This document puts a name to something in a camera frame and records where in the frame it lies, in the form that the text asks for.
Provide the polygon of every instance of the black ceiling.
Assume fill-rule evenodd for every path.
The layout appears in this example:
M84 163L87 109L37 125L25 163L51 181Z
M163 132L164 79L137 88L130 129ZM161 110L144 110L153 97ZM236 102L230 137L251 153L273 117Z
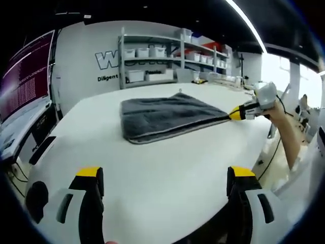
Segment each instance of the black ceiling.
M309 27L324 39L318 27L322 19L318 1L295 0L235 0L246 13L264 43L295 50L317 62L318 53L313 45ZM225 0L65 0L33 3L11 1L8 15L2 15L4 57L8 59L24 42L51 30L84 21L83 15L92 15L85 24L112 20L143 20L186 27L215 41L227 43L240 51L261 52L254 36L239 15ZM268 52L283 55L316 69L315 62L278 48Z

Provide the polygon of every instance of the white storage box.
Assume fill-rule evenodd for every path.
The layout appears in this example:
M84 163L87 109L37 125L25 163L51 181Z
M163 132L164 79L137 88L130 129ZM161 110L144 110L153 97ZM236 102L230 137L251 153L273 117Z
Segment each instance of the white storage box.
M240 84L240 86L243 85L242 77L241 76L236 76L236 84Z
M228 57L233 56L233 49L228 45L222 45L222 52Z
M129 83L144 81L144 71L143 70L129 70L126 72Z
M189 69L176 69L177 83L191 83L193 81L193 72Z
M138 48L137 57L149 57L149 48Z
M147 81L159 81L159 80L173 80L174 70L166 69L162 74L148 74L146 75Z
M193 71L193 80L199 80L199 79L200 79L200 72Z
M207 64L213 65L213 57L207 57Z
M189 29L181 28L175 31L176 38L184 38L184 42L191 43L193 32Z
M134 58L134 57L136 57L136 50L134 48L124 50L124 58Z
M223 84L226 86L233 86L236 88L240 88L241 80L237 79L235 76L226 76L226 79L223 81Z
M166 48L150 47L150 57L166 57Z
M190 52L189 54L186 55L186 59L200 62L200 56L201 55L196 52Z
M214 73L214 72L209 73L207 80L209 83L222 84L222 82L223 82L222 75L219 73Z
M200 62L207 63L207 57L205 55L200 55Z
M221 67L221 68L226 68L225 61L220 61L220 67Z

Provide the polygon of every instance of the cable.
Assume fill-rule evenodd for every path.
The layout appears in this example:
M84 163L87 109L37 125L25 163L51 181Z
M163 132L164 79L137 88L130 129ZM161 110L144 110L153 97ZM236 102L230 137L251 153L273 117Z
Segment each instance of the cable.
M16 188L16 190L20 193L20 195L25 198L24 194L18 189L18 187L15 185L15 183L9 178L10 182L14 185L14 187Z
M27 182L28 182L28 181L26 181L26 180L19 179L19 178L16 176L16 174L15 174L15 172L14 172L13 170L11 170L11 172L12 172L12 174L14 175L14 177L15 177L18 181L23 182L23 183L27 183Z
M28 180L28 177L24 174L24 172L22 171L22 169L20 168L19 164L16 162L18 168L20 169L21 173L23 174L23 176L25 176L25 178Z
M285 110L285 106L284 106L283 101L281 100L281 98L278 95L276 95L276 97L279 99L280 103L282 104L284 113L287 113L286 110Z
M285 114L290 115L291 117L294 117L291 113L286 112Z
M239 112L239 109L237 109L237 110L231 112L231 113L229 114L229 116L232 115L232 114L234 114L234 113L237 113L237 112Z
M265 172L267 171L267 169L268 169L269 166L271 165L271 163L272 163L272 161L273 161L273 159L274 159L274 157L275 157L275 154L276 154L276 152L277 152L277 150L278 150L278 147L279 147L279 145L280 145L280 142L281 142L281 139L279 139L279 142L278 142L278 144L277 144L277 146L276 146L276 148L275 148L274 154L273 154L273 156L272 156L272 158L271 158L269 164L267 165L267 167L265 168L265 170L263 171L263 173L261 174L261 176L257 179L258 181L262 178L262 176L265 174Z

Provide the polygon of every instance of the shelf rack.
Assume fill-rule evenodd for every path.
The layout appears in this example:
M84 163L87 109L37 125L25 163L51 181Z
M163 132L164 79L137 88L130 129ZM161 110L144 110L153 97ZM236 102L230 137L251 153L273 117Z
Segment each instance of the shelf rack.
M148 43L148 44L164 44L166 45L166 53L167 57L135 57L135 58L124 58L124 48L125 43ZM172 46L180 47L180 57L170 57L172 53ZM213 55L213 65L196 62L194 60L185 59L185 48L191 48L197 51L204 51L209 52ZM145 86L151 84L165 84L165 83L175 83L177 80L163 80L163 81L140 81L134 83L126 83L125 78L125 63L127 62L145 62L145 61L152 61L152 60L160 60L166 61L168 66L171 67L172 63L180 62L180 67L182 69L185 68L185 64L196 64L201 67L210 67L213 68L213 71L216 72L217 69L225 69L222 67L218 67L216 65L217 57L220 59L226 59L228 56L222 52L218 52L216 48L210 49L205 46L197 45L194 43L187 43L184 42L183 38L177 39L173 37L165 37L165 36L155 36L155 35L127 35L124 33L124 28L122 28L122 34L118 37L118 55L119 55L119 71L120 71L120 88L131 88L131 87L138 87L138 86Z

